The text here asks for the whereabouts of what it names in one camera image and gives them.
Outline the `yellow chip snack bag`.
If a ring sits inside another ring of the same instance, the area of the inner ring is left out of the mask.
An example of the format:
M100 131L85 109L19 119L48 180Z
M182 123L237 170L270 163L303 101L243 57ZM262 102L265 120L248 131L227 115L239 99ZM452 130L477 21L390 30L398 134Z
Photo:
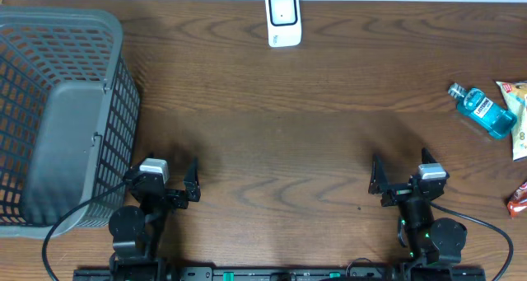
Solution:
M508 110L517 118L511 130L512 156L515 162L526 158L526 81L497 82Z

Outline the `blue mouthwash bottle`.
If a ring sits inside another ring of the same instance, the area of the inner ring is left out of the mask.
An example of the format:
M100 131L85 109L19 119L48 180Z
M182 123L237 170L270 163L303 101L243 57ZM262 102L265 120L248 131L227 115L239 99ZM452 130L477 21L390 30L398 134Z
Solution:
M505 138L516 124L517 117L512 112L496 104L477 87L467 90L452 83L448 94L456 100L459 113L479 124L495 139Z

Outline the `red white snack bar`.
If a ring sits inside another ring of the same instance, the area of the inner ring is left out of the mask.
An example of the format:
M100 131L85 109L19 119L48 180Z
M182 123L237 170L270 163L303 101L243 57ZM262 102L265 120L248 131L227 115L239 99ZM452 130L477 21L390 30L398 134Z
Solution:
M509 198L506 207L512 218L517 216L522 210L526 209L526 190L527 182L524 182Z

